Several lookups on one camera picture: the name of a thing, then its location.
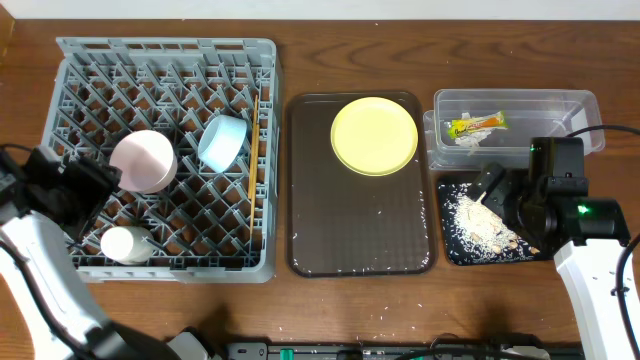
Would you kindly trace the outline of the white cup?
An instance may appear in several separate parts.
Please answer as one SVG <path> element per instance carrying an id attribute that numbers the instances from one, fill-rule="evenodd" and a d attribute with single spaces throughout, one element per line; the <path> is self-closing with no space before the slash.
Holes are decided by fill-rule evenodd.
<path id="1" fill-rule="evenodd" d="M 117 226 L 107 230 L 101 237 L 101 252 L 109 259 L 124 265 L 135 265 L 147 261 L 153 254 L 148 243 L 152 234 L 134 226 Z"/>

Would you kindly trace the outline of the pink white bowl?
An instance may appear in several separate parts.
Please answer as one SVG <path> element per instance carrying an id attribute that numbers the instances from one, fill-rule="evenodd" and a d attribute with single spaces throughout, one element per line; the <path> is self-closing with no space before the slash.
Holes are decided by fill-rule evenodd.
<path id="1" fill-rule="evenodd" d="M 167 137 L 157 131 L 140 130 L 115 146 L 109 165 L 121 172 L 118 184 L 121 189 L 153 194 L 169 186 L 178 163 Z"/>

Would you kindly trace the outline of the green orange snack wrapper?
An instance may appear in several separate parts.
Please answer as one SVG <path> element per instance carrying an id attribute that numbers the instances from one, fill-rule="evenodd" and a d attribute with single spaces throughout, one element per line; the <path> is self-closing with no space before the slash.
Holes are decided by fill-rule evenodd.
<path id="1" fill-rule="evenodd" d="M 482 130 L 508 128 L 509 126 L 506 122 L 504 113 L 499 111 L 497 113 L 481 117 L 452 120 L 448 129 L 448 135 L 452 139 L 457 139 Z"/>

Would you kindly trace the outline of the light blue bowl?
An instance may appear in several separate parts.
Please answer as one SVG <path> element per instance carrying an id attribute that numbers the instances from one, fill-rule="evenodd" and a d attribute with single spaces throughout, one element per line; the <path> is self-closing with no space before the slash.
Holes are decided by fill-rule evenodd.
<path id="1" fill-rule="evenodd" d="M 219 115 L 207 125 L 197 148 L 198 158 L 214 172 L 229 168 L 239 154 L 247 134 L 247 123 Z"/>

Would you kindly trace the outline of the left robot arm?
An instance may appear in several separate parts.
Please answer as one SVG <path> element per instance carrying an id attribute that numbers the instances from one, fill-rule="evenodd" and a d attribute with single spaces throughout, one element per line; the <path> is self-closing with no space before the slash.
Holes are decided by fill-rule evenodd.
<path id="1" fill-rule="evenodd" d="M 51 148 L 16 162 L 1 147 L 1 275 L 38 359 L 213 359 L 194 328 L 161 341 L 110 319 L 80 278 L 68 251 L 96 222 L 120 172 L 91 158 L 63 165 Z"/>

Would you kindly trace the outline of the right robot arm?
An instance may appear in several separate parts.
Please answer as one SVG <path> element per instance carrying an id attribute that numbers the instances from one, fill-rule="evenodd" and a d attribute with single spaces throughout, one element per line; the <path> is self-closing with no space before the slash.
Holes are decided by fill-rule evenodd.
<path id="1" fill-rule="evenodd" d="M 581 138 L 533 138 L 526 172 L 489 163 L 468 196 L 552 257 L 586 358 L 638 358 L 639 294 L 631 260 L 639 240 L 616 200 L 590 196 Z"/>

